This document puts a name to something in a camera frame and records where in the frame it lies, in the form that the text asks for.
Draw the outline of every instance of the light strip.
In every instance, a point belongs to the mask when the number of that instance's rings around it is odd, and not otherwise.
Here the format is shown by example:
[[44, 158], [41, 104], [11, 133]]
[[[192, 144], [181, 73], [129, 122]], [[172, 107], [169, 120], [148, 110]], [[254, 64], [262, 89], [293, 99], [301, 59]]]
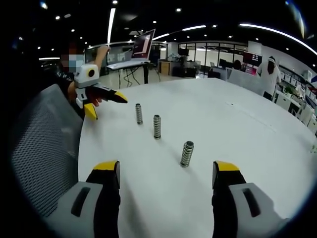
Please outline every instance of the light strip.
[[268, 28], [268, 27], [264, 27], [264, 26], [257, 26], [257, 25], [252, 25], [252, 24], [245, 24], [245, 23], [240, 23], [239, 24], [240, 26], [246, 26], [246, 27], [253, 27], [253, 28], [259, 28], [259, 29], [263, 29], [263, 30], [267, 30], [267, 31], [272, 31], [272, 32], [275, 32], [275, 33], [278, 33], [280, 35], [283, 35], [283, 36], [286, 36], [296, 42], [298, 42], [299, 44], [301, 44], [302, 46], [305, 46], [307, 49], [309, 49], [311, 52], [313, 52], [315, 55], [317, 55], [317, 52], [314, 51], [309, 45], [305, 44], [304, 42], [298, 40], [297, 38], [293, 37], [293, 36], [290, 36], [284, 32], [281, 32], [281, 31], [277, 31], [277, 30], [274, 30], [274, 29], [271, 29], [271, 28]]
[[59, 60], [59, 57], [39, 58], [39, 60]]
[[155, 37], [155, 38], [153, 38], [153, 40], [155, 41], [155, 40], [157, 40], [157, 39], [159, 39], [159, 38], [162, 38], [162, 37], [165, 37], [165, 36], [169, 36], [169, 34], [167, 33], [167, 34], [164, 34], [164, 35]]
[[115, 13], [115, 8], [111, 8], [110, 18], [109, 18], [109, 27], [108, 27], [108, 40], [107, 40], [108, 44], [110, 43], [110, 39], [111, 39], [111, 31], [112, 31], [114, 13]]
[[205, 27], [206, 27], [206, 25], [193, 26], [193, 27], [185, 28], [185, 29], [183, 29], [183, 31], [189, 31], [189, 30], [194, 30], [194, 29], [199, 29], [199, 28], [205, 28]]

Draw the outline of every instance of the black ceiling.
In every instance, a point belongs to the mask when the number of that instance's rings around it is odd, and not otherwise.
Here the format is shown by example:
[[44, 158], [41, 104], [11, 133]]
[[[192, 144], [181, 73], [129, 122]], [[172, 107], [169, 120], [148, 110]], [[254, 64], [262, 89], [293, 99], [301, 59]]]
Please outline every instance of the black ceiling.
[[[316, 17], [309, 1], [295, 1], [306, 23], [306, 33], [301, 36], [298, 23], [284, 0], [42, 0], [48, 9], [40, 8], [40, 0], [32, 4], [24, 1], [19, 10], [21, 17], [16, 25], [23, 40], [32, 39], [40, 57], [58, 57], [61, 45], [76, 40], [82, 46], [106, 43], [110, 9], [115, 7], [111, 42], [133, 39], [133, 30], [151, 30], [156, 35], [173, 33], [159, 41], [188, 42], [201, 40], [230, 40], [247, 43], [259, 38], [259, 42], [286, 52], [312, 67], [317, 56], [287, 37], [264, 30], [239, 27], [239, 23], [258, 24], [283, 31], [317, 49]], [[206, 25], [206, 28], [182, 32], [183, 28]]]

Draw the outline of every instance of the glass wall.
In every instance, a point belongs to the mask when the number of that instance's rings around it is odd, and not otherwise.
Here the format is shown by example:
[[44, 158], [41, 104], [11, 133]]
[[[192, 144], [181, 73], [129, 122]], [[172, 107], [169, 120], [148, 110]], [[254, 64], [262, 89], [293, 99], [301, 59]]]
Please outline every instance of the glass wall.
[[188, 61], [195, 61], [195, 43], [186, 44], [186, 49], [188, 49]]
[[188, 61], [195, 61], [199, 73], [207, 74], [210, 67], [221, 67], [221, 63], [239, 60], [242, 63], [243, 52], [248, 51], [247, 44], [231, 42], [197, 42], [178, 44], [179, 48], [188, 49]]

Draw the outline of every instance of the spring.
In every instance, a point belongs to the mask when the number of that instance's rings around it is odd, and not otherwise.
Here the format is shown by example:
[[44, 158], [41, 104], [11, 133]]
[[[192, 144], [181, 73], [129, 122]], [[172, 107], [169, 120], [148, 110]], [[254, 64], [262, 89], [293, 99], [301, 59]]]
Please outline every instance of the spring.
[[160, 139], [160, 116], [159, 115], [154, 115], [153, 123], [154, 123], [154, 138]]
[[135, 105], [135, 112], [137, 114], [137, 123], [138, 124], [142, 124], [143, 123], [143, 119], [142, 119], [142, 109], [141, 109], [141, 105], [139, 103], [137, 103]]
[[189, 166], [189, 162], [192, 157], [193, 150], [194, 150], [194, 143], [192, 141], [186, 141], [184, 144], [182, 160], [180, 161], [180, 165], [182, 167]]

